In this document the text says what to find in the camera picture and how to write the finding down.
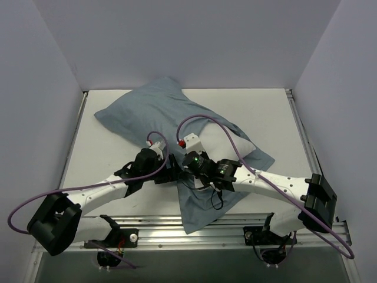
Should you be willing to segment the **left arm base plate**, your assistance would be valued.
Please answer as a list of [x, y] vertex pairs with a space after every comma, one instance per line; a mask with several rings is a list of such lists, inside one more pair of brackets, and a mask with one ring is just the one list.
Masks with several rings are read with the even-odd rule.
[[84, 248], [95, 248], [95, 244], [105, 248], [136, 248], [138, 246], [138, 233], [136, 228], [113, 229], [104, 240], [91, 240], [84, 244]]

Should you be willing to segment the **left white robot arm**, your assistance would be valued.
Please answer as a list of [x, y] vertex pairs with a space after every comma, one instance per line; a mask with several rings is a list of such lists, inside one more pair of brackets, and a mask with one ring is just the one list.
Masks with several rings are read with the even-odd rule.
[[182, 169], [173, 154], [163, 157], [152, 149], [142, 149], [132, 162], [96, 185], [77, 192], [58, 192], [45, 197], [27, 225], [27, 231], [52, 256], [72, 243], [87, 242], [89, 247], [135, 247], [137, 232], [126, 232], [107, 215], [85, 215], [113, 200], [126, 198], [145, 182], [175, 182]]

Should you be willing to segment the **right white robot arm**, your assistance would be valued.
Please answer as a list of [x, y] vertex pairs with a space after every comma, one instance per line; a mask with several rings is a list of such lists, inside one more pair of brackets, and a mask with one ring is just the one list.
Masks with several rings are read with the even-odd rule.
[[183, 167], [218, 192], [255, 193], [291, 204], [265, 220], [261, 231], [268, 243], [304, 228], [320, 233], [332, 230], [337, 195], [322, 175], [287, 177], [248, 169], [238, 161], [214, 162], [197, 152], [185, 155]]

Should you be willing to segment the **striped blue beige pillowcase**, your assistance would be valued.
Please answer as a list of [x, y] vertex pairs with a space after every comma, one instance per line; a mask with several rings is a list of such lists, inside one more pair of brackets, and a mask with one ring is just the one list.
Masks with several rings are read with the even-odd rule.
[[[107, 130], [139, 147], [145, 145], [149, 132], [164, 134], [169, 151], [175, 155], [178, 163], [182, 163], [184, 151], [176, 138], [191, 133], [199, 136], [207, 123], [215, 123], [223, 129], [238, 157], [243, 158], [250, 167], [266, 171], [275, 162], [274, 158], [256, 145], [253, 153], [241, 157], [225, 127], [251, 142], [245, 132], [211, 109], [191, 101], [183, 94], [180, 84], [168, 77], [124, 94], [94, 116]], [[187, 234], [223, 216], [248, 195], [246, 192], [225, 191], [223, 199], [219, 200], [212, 198], [211, 189], [193, 191], [191, 188], [195, 185], [191, 176], [177, 183], [181, 218]]]

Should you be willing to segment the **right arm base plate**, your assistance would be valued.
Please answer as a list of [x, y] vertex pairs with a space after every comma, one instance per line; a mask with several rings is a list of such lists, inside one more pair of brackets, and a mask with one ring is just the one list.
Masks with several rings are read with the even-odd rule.
[[286, 236], [277, 236], [271, 231], [264, 230], [262, 226], [244, 226], [244, 243], [247, 246], [283, 246], [297, 244], [292, 233]]

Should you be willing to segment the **white pillow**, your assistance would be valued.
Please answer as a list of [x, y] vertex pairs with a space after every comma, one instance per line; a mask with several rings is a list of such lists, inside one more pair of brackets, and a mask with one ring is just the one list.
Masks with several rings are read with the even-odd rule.
[[[252, 142], [235, 135], [228, 127], [225, 127], [225, 129], [232, 138], [241, 157], [246, 157], [256, 150], [256, 146]], [[199, 139], [207, 155], [213, 161], [218, 162], [222, 159], [239, 160], [228, 136], [217, 124], [207, 123], [200, 132]]]

